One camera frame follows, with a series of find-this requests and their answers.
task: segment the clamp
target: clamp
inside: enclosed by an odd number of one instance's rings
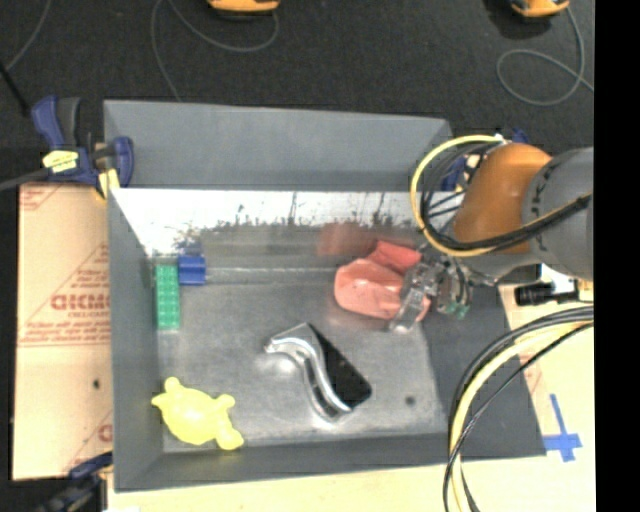
[[[116,137],[107,148],[90,153],[75,137],[76,114],[80,98],[58,100],[47,96],[31,109],[36,130],[44,137],[50,152],[43,158],[46,179],[75,181],[92,185],[104,196],[109,186],[127,186],[133,174],[133,143],[128,137]],[[113,169],[102,171],[94,161],[114,157]]]

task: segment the blue tape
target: blue tape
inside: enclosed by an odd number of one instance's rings
[[[542,436],[542,442],[547,451],[558,450],[562,457],[562,462],[570,462],[576,460],[573,450],[576,448],[582,448],[582,442],[578,434],[569,434],[567,428],[562,419],[562,413],[560,412],[560,405],[558,404],[558,398],[551,393],[551,405],[558,420],[560,426],[560,434]]]

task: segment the cardboard sheet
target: cardboard sheet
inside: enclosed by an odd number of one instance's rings
[[[20,190],[12,476],[63,476],[111,449],[106,204],[94,189]]]

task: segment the blue lego brick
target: blue lego brick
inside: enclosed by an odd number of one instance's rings
[[[203,256],[178,256],[178,281],[182,285],[201,285],[206,281],[207,266]]]

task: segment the black connector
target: black connector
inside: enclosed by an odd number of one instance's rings
[[[556,301],[558,304],[578,300],[579,292],[554,293],[555,286],[552,283],[536,283],[528,286],[519,286],[515,289],[515,299],[518,306],[537,306],[547,302]]]

